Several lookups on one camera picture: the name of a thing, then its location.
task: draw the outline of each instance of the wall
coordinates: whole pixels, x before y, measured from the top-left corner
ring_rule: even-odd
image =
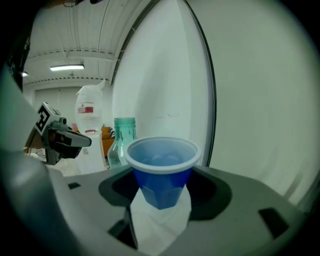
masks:
[[[29,102],[35,110],[38,110],[40,106],[39,100],[35,99],[35,95],[41,92],[41,98],[49,101],[48,103],[52,107],[57,108],[61,114],[66,115],[68,124],[69,121],[75,123],[74,109],[77,100],[76,93],[80,87],[62,87],[60,90],[59,106],[58,104],[58,92],[59,88],[48,88],[42,90],[35,90],[30,86],[23,87],[23,96]],[[102,121],[105,126],[113,127],[113,116],[112,116],[112,93],[113,88],[106,84],[103,89],[103,102],[102,102]]]
[[[188,1],[217,88],[210,166],[260,180],[293,204],[320,167],[318,54],[276,2]]]
[[[135,117],[139,138],[190,139],[203,149],[208,86],[204,59],[185,3],[160,1],[125,49],[113,84],[113,116]]]
[[[25,98],[25,100],[31,105],[34,105],[35,102],[35,90],[33,88],[24,86],[22,94]]]
[[[42,102],[48,103],[66,118],[68,126],[76,123],[75,105],[80,87],[51,88],[35,91],[34,110],[38,110]]]
[[[103,101],[102,101],[102,121],[104,126],[114,127],[114,118],[112,115],[112,98],[113,86],[106,84],[102,88]]]

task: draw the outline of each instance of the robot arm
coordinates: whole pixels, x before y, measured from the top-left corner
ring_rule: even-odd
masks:
[[[76,158],[91,139],[67,126],[67,119],[43,102],[37,111],[39,119],[26,142],[28,148],[44,148],[46,163],[55,165],[61,158]]]

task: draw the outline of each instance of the ceiling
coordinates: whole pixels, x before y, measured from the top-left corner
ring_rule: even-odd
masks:
[[[85,0],[74,7],[42,9],[34,20],[24,65],[24,87],[36,90],[112,80],[122,45],[151,0]],[[83,70],[50,67],[84,64]]]

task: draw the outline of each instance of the bottle neck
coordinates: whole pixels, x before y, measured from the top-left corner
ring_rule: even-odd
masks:
[[[115,118],[114,119],[114,129],[135,129],[136,128],[136,119],[134,117],[126,118]]]
[[[115,118],[114,119],[115,139],[131,140],[137,137],[136,135],[136,120],[135,118]]]

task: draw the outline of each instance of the white cup rim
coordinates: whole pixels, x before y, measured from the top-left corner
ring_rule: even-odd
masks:
[[[161,140],[161,139],[170,139],[170,140],[176,140],[182,143],[185,143],[189,147],[193,147],[195,150],[195,155],[188,161],[175,164],[175,165],[170,165],[170,166],[155,166],[155,165],[149,165],[149,164],[144,164],[141,162],[138,162],[134,160],[128,153],[128,150],[132,148],[134,145],[141,143],[143,141],[149,141],[149,140]],[[201,150],[195,144],[194,142],[182,138],[176,138],[176,137],[162,137],[162,136],[156,136],[156,137],[145,137],[145,138],[140,138],[137,140],[132,141],[124,150],[124,158],[127,161],[127,163],[132,166],[133,168],[149,173],[149,174],[158,174],[158,175],[164,175],[164,174],[174,174],[174,173],[179,173],[182,171],[186,171],[193,167],[196,162],[199,160],[201,156]]]

